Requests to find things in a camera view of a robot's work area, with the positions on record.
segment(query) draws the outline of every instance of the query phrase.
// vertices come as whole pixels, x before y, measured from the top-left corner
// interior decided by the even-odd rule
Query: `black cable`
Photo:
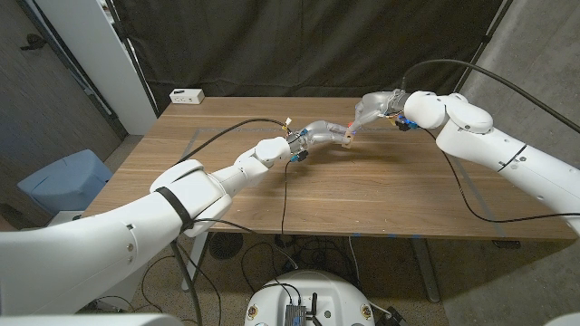
[[[242,225],[237,225],[236,223],[233,222],[229,222],[229,221],[224,221],[224,220],[220,220],[220,219],[216,219],[216,218],[196,218],[193,220],[193,223],[196,224],[197,222],[216,222],[216,223],[223,223],[223,224],[227,224],[227,225],[232,225],[235,226],[239,229],[242,229],[244,231],[248,231],[251,234],[255,234],[257,235],[257,232],[254,230],[250,230],[245,226]]]
[[[233,126],[229,127],[228,129],[225,129],[225,130],[223,130],[223,131],[220,131],[220,132],[219,132],[219,133],[218,133],[216,136],[214,136],[214,137],[210,138],[210,139],[209,139],[208,141],[206,141],[205,143],[203,143],[203,144],[199,145],[199,147],[197,147],[196,149],[193,149],[192,151],[190,151],[190,152],[188,153],[188,155],[186,155],[186,156],[184,156],[183,158],[181,158],[181,159],[180,159],[180,160],[179,160],[177,163],[175,163],[174,165],[177,165],[177,164],[179,164],[179,163],[181,163],[181,162],[183,162],[183,161],[185,161],[185,160],[187,160],[187,159],[191,158],[191,157],[192,157],[194,154],[196,154],[197,152],[199,152],[200,150],[202,150],[204,147],[206,147],[207,145],[209,145],[209,143],[211,143],[212,141],[214,141],[214,140],[216,140],[216,139],[220,138],[221,136],[223,136],[224,134],[226,134],[226,133],[230,132],[231,130],[233,130],[233,129],[235,129],[235,128],[239,127],[239,126],[243,126],[243,125],[245,125],[245,124],[247,124],[247,123],[250,123],[250,122],[258,122],[258,121],[263,121],[263,122],[272,122],[272,123],[275,123],[275,124],[277,124],[277,125],[280,125],[280,126],[282,126],[282,127],[285,127],[285,126],[286,126],[284,123],[282,123],[282,122],[280,122],[280,121],[278,121],[278,120],[273,120],[273,119],[266,119],[266,118],[248,119],[248,120],[242,121],[242,122],[240,122],[240,123],[238,123],[238,124],[236,124],[236,125],[233,125]]]
[[[145,277],[147,277],[147,273],[149,272],[149,270],[155,266],[158,262],[167,259],[167,258],[171,258],[171,257],[175,257],[174,255],[169,255],[169,256],[165,256],[165,257],[161,257],[160,259],[156,260],[155,262],[153,262],[153,264],[151,264],[149,267],[147,267],[147,270],[145,270],[145,273],[143,274],[143,277],[141,278],[141,294],[143,295],[143,299],[145,299],[145,301],[152,305],[153,307],[157,308],[157,310],[159,310],[160,313],[163,313],[163,310],[155,303],[151,302],[151,300],[149,300],[149,298],[147,298],[147,295],[145,295]]]
[[[437,140],[437,138],[430,131],[428,131],[427,129],[425,129],[425,131],[427,131],[427,133],[430,134],[430,136],[433,139]],[[486,222],[491,222],[491,223],[512,223],[512,222],[528,221],[528,220],[533,220],[533,219],[538,219],[538,218],[546,218],[546,217],[580,216],[580,213],[560,213],[560,214],[545,214],[545,215],[539,215],[539,216],[527,216],[527,217],[511,218],[511,219],[507,219],[507,220],[498,220],[498,221],[480,216],[471,208],[468,200],[465,198],[465,193],[463,192],[463,187],[461,186],[461,183],[459,182],[459,178],[457,177],[457,173],[455,172],[455,168],[451,164],[450,158],[447,156],[447,153],[445,153],[444,151],[441,151],[441,153],[443,153],[443,155],[445,156],[445,159],[447,160],[447,163],[449,164],[449,167],[451,168],[451,172],[453,172],[453,177],[455,177],[455,181],[457,182],[457,186],[459,187],[459,192],[461,193],[461,197],[463,198],[463,202],[465,203],[465,206],[468,207],[469,212],[471,212],[471,214],[473,214],[473,216],[477,217],[480,220],[483,220]]]
[[[282,210],[282,235],[284,235],[284,217],[286,216],[286,198],[288,195],[288,164],[292,161],[288,161],[284,167],[284,209]]]
[[[469,62],[463,62],[460,60],[453,60],[453,59],[435,59],[435,60],[427,60],[424,62],[419,62],[419,63],[413,65],[412,67],[410,67],[409,69],[407,69],[407,71],[402,75],[401,89],[405,90],[405,88],[407,86],[407,76],[409,75],[410,72],[416,70],[417,68],[419,68],[425,64],[431,64],[431,63],[453,63],[453,64],[462,65],[462,66],[471,68],[475,71],[481,72],[481,73],[485,74],[486,76],[493,78],[494,80],[501,82],[502,84],[508,86],[513,91],[515,91],[518,94],[520,94],[521,96],[525,97],[528,101],[531,101],[532,103],[536,104],[538,108],[544,110],[545,112],[550,114],[552,117],[558,119],[560,122],[564,123],[566,126],[570,127],[575,132],[580,133],[580,126],[573,123],[571,120],[569,120],[565,116],[561,115],[560,113],[556,112],[554,109],[547,106],[544,102],[542,102],[542,101],[538,100],[537,98],[535,98],[534,96],[530,95],[527,91],[522,90],[521,88],[516,86],[516,84],[514,84],[513,82],[508,81],[507,79],[505,79],[501,76],[498,76],[495,73],[490,72],[487,69],[481,68],[481,67],[479,67],[475,64],[469,63]]]
[[[350,259],[349,255],[346,254],[345,251],[342,250],[334,241],[324,239],[322,242],[320,242],[318,239],[316,239],[315,236],[308,236],[306,238],[300,238],[300,240],[307,240],[307,241],[304,244],[298,244],[298,243],[295,244],[295,246],[298,247],[298,250],[295,250],[295,254],[293,254],[293,257],[295,257],[295,259],[297,261],[304,263],[306,265],[306,267],[308,267],[308,268],[323,269],[323,270],[326,270],[327,272],[331,272],[331,273],[334,273],[337,275],[346,276],[346,277],[344,277],[345,279],[350,279],[350,282],[352,284],[355,284],[356,286],[360,286],[360,284],[356,278],[356,272],[354,270],[353,261]],[[317,247],[311,247],[310,244],[317,244]],[[314,262],[312,257],[311,257],[311,262],[308,262],[304,259],[303,252],[314,252],[315,253],[317,251],[323,250],[323,248],[321,247],[321,244],[324,244],[325,246],[330,245],[331,247],[327,247],[326,251],[336,252],[340,255],[341,258],[343,258],[343,260],[346,262],[346,264],[341,264],[341,266],[343,266],[346,274],[339,273],[338,271],[335,271],[326,265],[321,266],[320,264],[317,264],[316,262]]]
[[[249,253],[250,250],[256,248],[259,245],[268,245],[270,247],[270,257],[272,260],[272,269],[274,270],[274,280],[278,283],[281,284],[278,279],[278,271],[276,270],[276,265],[274,264],[274,247],[266,242],[261,242],[261,243],[257,243],[252,245],[251,247],[247,248],[246,251],[244,252],[244,254],[242,254],[242,259],[240,260],[240,266],[242,268],[242,275],[244,275],[244,279],[246,280],[247,285],[250,287],[250,289],[252,290],[252,294],[256,293],[256,290],[254,290],[254,287],[252,286],[252,283],[250,283],[249,279],[247,278],[246,275],[246,268],[244,266],[244,259],[246,258],[246,254]],[[286,289],[284,286],[282,286],[284,288],[284,290],[286,291],[286,293],[288,294],[288,298],[290,298],[290,304],[293,304],[292,302],[292,295],[290,294],[290,292],[288,291],[288,289]]]
[[[292,284],[288,284],[288,283],[272,283],[272,284],[268,284],[268,285],[264,285],[262,286],[262,288],[260,288],[260,290],[265,289],[265,288],[269,288],[272,286],[288,286],[294,289],[294,291],[296,291],[296,293],[298,293],[298,305],[302,304],[302,295],[300,295],[300,292],[298,291],[298,289],[296,289],[295,286],[293,286]]]
[[[222,312],[222,310],[221,310],[221,295],[219,294],[218,288],[216,287],[216,285],[213,282],[211,282],[211,280],[209,279],[209,277],[205,273],[203,273],[203,271],[199,268],[199,266],[193,262],[193,259],[191,259],[191,257],[189,257],[189,253],[188,253],[187,250],[185,250],[185,248],[183,247],[183,245],[181,245],[177,241],[176,241],[176,244],[178,245],[179,249],[181,249],[181,251],[183,252],[183,254],[185,254],[185,256],[187,256],[187,258],[189,259],[189,262],[196,268],[196,270],[198,272],[200,272],[203,275],[203,277],[206,278],[206,280],[208,280],[208,282],[211,285],[211,287],[214,288],[214,291],[216,292],[216,295],[217,295],[217,306],[218,306],[218,309],[219,309],[219,317],[217,319],[218,320],[217,326],[220,326],[221,325],[221,312]]]
[[[133,312],[137,312],[137,311],[139,311],[139,310],[141,310],[143,308],[147,308],[147,307],[154,307],[154,306],[152,304],[150,304],[150,303],[149,304],[145,304],[145,305],[142,305],[139,308],[135,308],[135,310]]]
[[[133,305],[129,301],[127,301],[127,299],[121,298],[118,295],[105,295],[105,296],[103,296],[101,298],[95,299],[94,301],[99,301],[100,299],[106,299],[106,298],[117,298],[117,299],[121,299],[121,300],[125,301],[125,303],[129,304],[129,307],[130,307],[131,312],[135,312],[135,307],[133,307]]]
[[[178,262],[178,266],[179,266],[179,270],[181,271],[181,275],[183,275],[183,278],[185,279],[185,283],[188,285],[188,292],[189,292],[189,295],[191,296],[191,302],[193,303],[193,309],[196,313],[196,321],[198,322],[199,326],[202,326],[203,319],[201,318],[201,307],[199,306],[198,293],[196,292],[192,277],[191,277],[191,275],[189,275],[188,267],[183,262],[183,257],[181,257],[181,254],[179,253],[178,239],[176,238],[173,241],[171,241],[169,243],[169,247],[171,248],[171,251],[175,255],[175,260]],[[185,256],[189,256],[187,251],[185,251],[184,249],[183,249],[183,251],[185,252]],[[220,304],[219,308],[220,308],[219,312],[220,312],[220,318],[221,318],[221,304]]]

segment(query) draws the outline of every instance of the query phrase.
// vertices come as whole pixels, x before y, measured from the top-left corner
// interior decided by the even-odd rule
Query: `black curtain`
[[[501,0],[116,0],[160,110],[207,96],[359,97],[427,59],[470,61]],[[425,67],[408,90],[451,92],[463,69]]]

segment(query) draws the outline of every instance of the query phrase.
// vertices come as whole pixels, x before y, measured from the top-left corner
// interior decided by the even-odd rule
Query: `black strap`
[[[160,193],[165,199],[167,199],[168,203],[173,207],[173,209],[175,209],[175,212],[179,215],[179,218],[181,218],[181,222],[183,223],[181,226],[181,231],[183,232],[184,230],[189,229],[193,224],[193,220],[191,219],[191,216],[189,216],[188,210],[185,209],[183,204],[181,204],[181,201],[179,201],[179,198],[175,196],[175,194],[173,194],[171,190],[167,189],[166,187],[160,187],[155,191]]]

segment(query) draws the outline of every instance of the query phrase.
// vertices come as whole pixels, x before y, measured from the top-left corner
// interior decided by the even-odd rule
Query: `table leg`
[[[206,246],[207,239],[208,239],[207,232],[201,233],[198,236],[196,236],[195,239],[193,239],[193,247],[191,248],[191,254],[189,254],[189,257],[191,257],[191,260],[196,265],[199,265],[199,259],[201,258],[201,254],[203,253],[203,248]],[[189,275],[191,275],[191,280],[193,280],[196,277],[197,272],[198,269],[195,268],[192,263],[188,263],[188,273]],[[183,282],[181,283],[181,289],[183,291],[187,291],[189,289],[186,280],[183,280]]]
[[[423,277],[423,284],[427,292],[427,299],[433,303],[439,302],[439,288],[437,287],[437,279],[435,278],[433,264],[431,263],[427,240],[411,239],[411,245],[413,252],[415,252],[417,263],[419,263],[420,274]]]

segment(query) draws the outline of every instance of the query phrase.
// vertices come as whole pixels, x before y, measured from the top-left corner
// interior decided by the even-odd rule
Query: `gray wall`
[[[514,1],[478,64],[580,124],[580,2]],[[498,129],[580,168],[580,135],[520,95],[476,72],[461,93]]]
[[[44,225],[49,215],[16,184],[39,168],[83,149],[105,160],[121,140],[50,46],[20,50],[26,45],[27,34],[39,32],[15,0],[2,1],[0,205],[8,204],[24,213],[28,222]]]

